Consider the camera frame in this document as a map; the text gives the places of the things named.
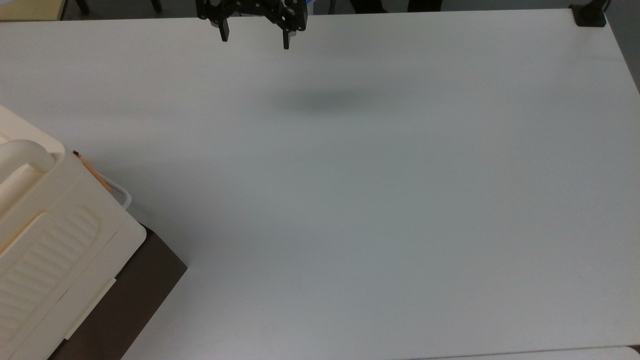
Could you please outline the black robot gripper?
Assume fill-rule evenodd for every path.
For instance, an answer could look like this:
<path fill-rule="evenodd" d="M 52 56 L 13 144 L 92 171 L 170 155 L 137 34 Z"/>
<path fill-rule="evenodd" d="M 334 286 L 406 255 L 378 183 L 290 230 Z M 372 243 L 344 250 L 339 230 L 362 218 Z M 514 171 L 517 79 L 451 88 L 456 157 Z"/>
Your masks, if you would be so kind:
<path fill-rule="evenodd" d="M 221 39 L 229 40 L 228 20 L 234 14 L 266 18 L 282 31 L 283 49 L 289 50 L 291 32 L 307 29 L 306 0 L 197 0 L 196 15 L 208 20 L 220 32 Z"/>

